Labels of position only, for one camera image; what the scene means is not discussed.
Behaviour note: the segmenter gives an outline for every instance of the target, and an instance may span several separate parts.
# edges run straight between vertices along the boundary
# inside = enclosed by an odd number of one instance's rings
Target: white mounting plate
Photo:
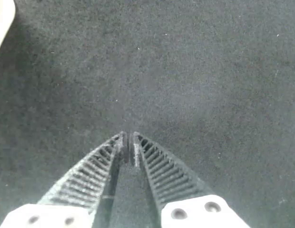
[[[13,22],[15,5],[13,0],[0,0],[0,46]]]
[[[250,228],[216,195],[168,203],[161,211],[162,228]]]
[[[11,211],[0,228],[90,228],[92,222],[84,208],[26,204]]]

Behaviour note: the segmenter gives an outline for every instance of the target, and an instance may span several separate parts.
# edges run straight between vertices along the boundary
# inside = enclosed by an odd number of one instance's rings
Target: floor
[[[15,2],[0,223],[124,130],[183,159],[251,227],[295,228],[295,0]]]

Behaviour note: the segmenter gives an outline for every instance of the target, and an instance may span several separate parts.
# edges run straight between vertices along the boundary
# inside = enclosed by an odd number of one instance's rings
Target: ribbed gripper pad
[[[156,142],[134,133],[134,156],[144,168],[159,214],[173,201],[200,197],[212,190],[180,159]]]
[[[83,207],[91,212],[97,209],[122,146],[123,133],[101,144],[59,179],[38,203]]]

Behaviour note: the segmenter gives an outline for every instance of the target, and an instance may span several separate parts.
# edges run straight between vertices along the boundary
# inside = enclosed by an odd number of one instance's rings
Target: gray carpet
[[[295,0],[16,5],[0,49],[0,223],[125,130],[251,227],[295,228]]]

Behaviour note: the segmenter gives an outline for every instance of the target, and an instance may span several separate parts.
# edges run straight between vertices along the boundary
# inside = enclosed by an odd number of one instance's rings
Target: screw hole
[[[221,211],[220,206],[217,203],[214,203],[214,202],[208,202],[208,203],[206,203],[205,204],[205,209],[208,212],[220,212]]]
[[[71,225],[73,222],[75,221],[75,219],[73,217],[67,218],[65,219],[65,225],[69,226]]]
[[[33,224],[35,222],[37,222],[39,220],[39,217],[38,216],[32,216],[29,220],[28,220],[28,223],[29,224]]]
[[[171,216],[173,219],[186,219],[187,213],[184,210],[177,208],[172,211]]]

